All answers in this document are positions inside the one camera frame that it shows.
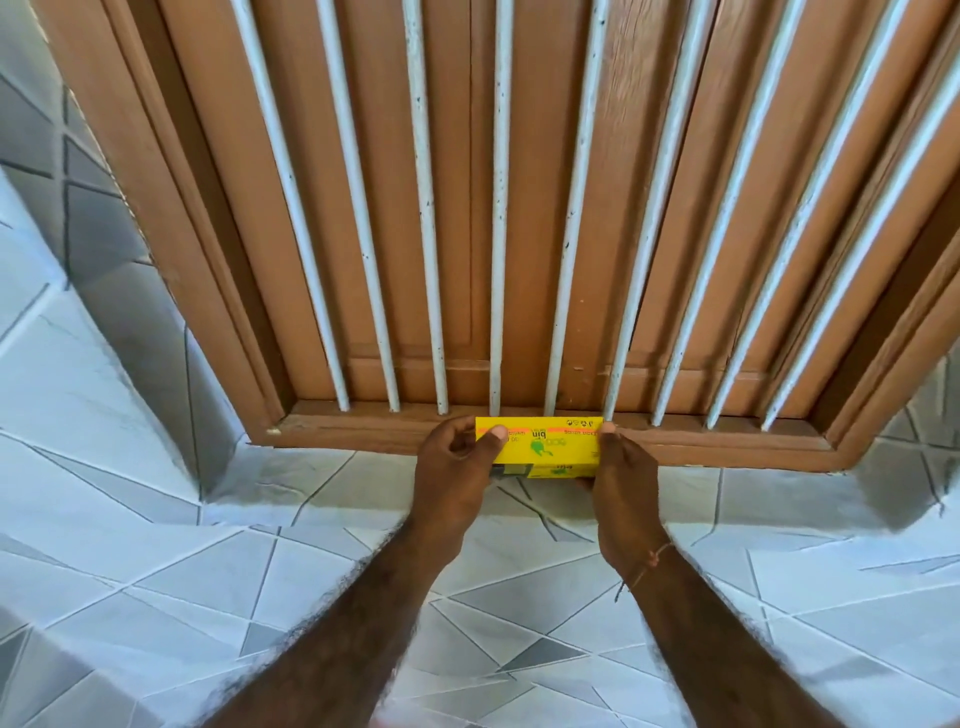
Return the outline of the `person's right hand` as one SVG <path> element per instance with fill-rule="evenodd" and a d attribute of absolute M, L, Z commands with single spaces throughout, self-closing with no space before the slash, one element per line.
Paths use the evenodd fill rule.
<path fill-rule="evenodd" d="M 599 459 L 587 488 L 598 544 L 626 585 L 653 569 L 671 543 L 659 509 L 659 465 L 639 443 L 620 435 L 620 456 Z"/>

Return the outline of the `person's left hand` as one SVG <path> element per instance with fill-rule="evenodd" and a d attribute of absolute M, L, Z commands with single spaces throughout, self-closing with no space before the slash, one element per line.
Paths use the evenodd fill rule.
<path fill-rule="evenodd" d="M 445 419 L 423 441 L 416 455 L 412 504 L 402 526 L 441 567 L 461 552 L 496 460 L 453 455 L 449 445 L 455 426 L 475 426 L 475 417 Z"/>

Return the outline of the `yellow cardboard box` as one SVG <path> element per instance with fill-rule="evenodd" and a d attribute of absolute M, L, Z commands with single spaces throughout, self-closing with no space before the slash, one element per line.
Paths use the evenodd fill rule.
<path fill-rule="evenodd" d="M 508 438 L 490 469 L 493 478 L 592 479 L 599 463 L 602 417 L 477 417 L 476 438 L 502 426 Z"/>

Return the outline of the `person's left forearm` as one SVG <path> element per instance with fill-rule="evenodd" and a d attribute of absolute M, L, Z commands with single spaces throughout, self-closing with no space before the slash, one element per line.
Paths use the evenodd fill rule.
<path fill-rule="evenodd" d="M 465 529 L 409 516 L 325 609 L 198 728 L 368 728 Z"/>

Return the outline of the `person's right forearm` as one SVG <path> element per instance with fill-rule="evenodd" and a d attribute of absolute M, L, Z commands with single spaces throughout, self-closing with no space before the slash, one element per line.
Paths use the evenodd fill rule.
<path fill-rule="evenodd" d="M 697 728 L 847 728 L 673 543 L 625 586 Z"/>

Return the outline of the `row of white window bars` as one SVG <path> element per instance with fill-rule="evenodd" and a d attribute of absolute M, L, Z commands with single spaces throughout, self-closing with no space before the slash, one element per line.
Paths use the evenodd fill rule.
<path fill-rule="evenodd" d="M 301 400 L 812 421 L 960 171 L 960 0 L 225 0 Z"/>

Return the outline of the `brown wooden window shutter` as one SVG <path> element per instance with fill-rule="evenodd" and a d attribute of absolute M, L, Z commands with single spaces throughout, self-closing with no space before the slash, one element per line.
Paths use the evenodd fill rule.
<path fill-rule="evenodd" d="M 249 0 L 315 247 L 347 390 L 385 402 L 316 0 Z M 159 0 L 294 393 L 335 399 L 294 231 L 230 0 Z M 453 405 L 486 399 L 473 247 L 471 0 L 422 0 L 438 270 Z M 433 403 L 402 0 L 335 0 L 403 404 Z"/>
<path fill-rule="evenodd" d="M 960 171 L 960 0 L 514 0 L 498 404 L 805 420 Z"/>

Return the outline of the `brown wooden window frame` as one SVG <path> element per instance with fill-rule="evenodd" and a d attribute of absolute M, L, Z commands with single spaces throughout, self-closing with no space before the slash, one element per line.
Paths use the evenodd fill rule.
<path fill-rule="evenodd" d="M 258 445 L 413 455 L 449 413 L 499 405 L 300 399 L 261 297 L 160 0 L 31 0 L 172 296 Z M 643 416 L 606 407 L 666 466 L 854 466 L 960 335 L 960 171 L 918 227 L 813 418 Z M 598 416 L 555 410 L 557 416 Z M 550 415 L 510 407 L 505 416 Z"/>

